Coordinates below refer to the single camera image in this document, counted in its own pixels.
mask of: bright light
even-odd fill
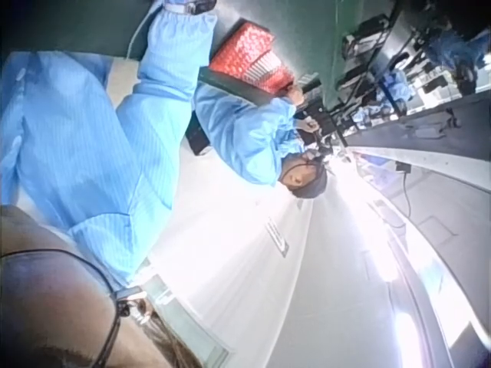
[[[354,170],[354,166],[343,163],[339,158],[330,162],[338,178],[339,191],[350,206],[358,228],[364,236],[378,274],[385,282],[392,282],[399,276],[397,261],[389,248],[386,228],[377,213],[368,206],[375,200],[367,184]]]
[[[491,64],[491,54],[484,55],[484,64],[486,64],[486,65]]]
[[[450,348],[470,323],[469,302],[454,282],[443,282],[441,292],[430,297]]]
[[[397,342],[403,368],[423,368],[420,337],[413,318],[409,314],[399,313],[395,318]]]
[[[428,240],[413,226],[406,227],[407,257],[418,273],[433,266],[435,254],[431,252]]]
[[[421,98],[421,100],[423,101],[424,103],[424,106],[427,108],[427,109],[431,109],[435,106],[438,106],[438,99],[433,95],[433,92],[429,93],[429,94],[425,94],[424,91],[423,91],[423,88],[419,88],[417,90],[417,94],[418,96]]]

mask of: worker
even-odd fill
[[[208,12],[185,14],[193,7],[184,0],[162,5],[150,9],[158,14],[140,82],[116,110],[104,57],[15,52],[2,70],[2,204],[15,204],[22,187],[119,285],[132,281],[170,217],[216,24]]]
[[[406,74],[402,70],[393,69],[384,75],[382,83],[388,89],[401,114],[406,115],[407,102],[414,95]],[[372,120],[375,118],[387,120],[394,113],[394,108],[382,89],[376,88],[373,97],[365,100],[364,106],[359,107],[352,115],[353,121],[361,128],[371,127]]]
[[[95,270],[107,272],[19,208],[2,206],[0,215],[3,367],[202,367],[154,311],[144,324],[122,317],[111,343],[114,295]]]
[[[115,300],[173,206],[216,24],[197,14],[203,3],[152,5],[140,82],[116,110],[106,57],[15,52],[5,62],[2,204],[15,204],[21,187],[50,227],[1,207],[2,366],[201,366],[162,320],[148,333],[116,320],[129,304]]]
[[[296,132],[319,129],[315,120],[293,119],[303,102],[297,86],[260,107],[204,83],[194,96],[196,117],[211,146],[239,176],[258,185],[280,182],[294,196],[311,199],[325,191],[327,173],[321,159],[304,152]]]
[[[485,67],[490,52],[491,31],[486,29],[470,41],[464,41],[453,30],[435,32],[423,46],[428,60],[436,67],[445,67],[453,75],[463,96],[476,93],[477,70]]]

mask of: workbench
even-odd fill
[[[318,72],[326,86],[325,100],[342,71],[341,36],[361,19],[363,0],[218,0],[219,21],[212,55],[241,21],[255,22],[276,36],[275,53],[296,77]],[[2,2],[2,60],[11,50],[83,51],[125,57],[130,39],[151,0],[8,0]],[[133,45],[139,60],[147,46],[151,19]],[[200,79],[249,100],[268,99],[254,87],[203,69]]]

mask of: blue sleeve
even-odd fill
[[[162,11],[148,34],[133,93],[117,116],[153,190],[169,208],[179,148],[191,117],[199,68],[209,63],[216,16]]]
[[[242,178],[274,184],[281,157],[275,149],[278,130],[292,129],[296,107],[274,98],[257,107],[207,84],[199,84],[194,98],[196,116],[212,147]]]

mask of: hand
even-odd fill
[[[288,87],[288,92],[286,93],[286,97],[288,97],[295,106],[300,106],[305,101],[305,97],[304,97],[304,93],[302,92],[302,89],[295,84]]]
[[[313,133],[321,129],[319,123],[316,120],[312,119],[311,117],[307,117],[303,120],[299,120],[297,128],[302,129],[307,133]]]

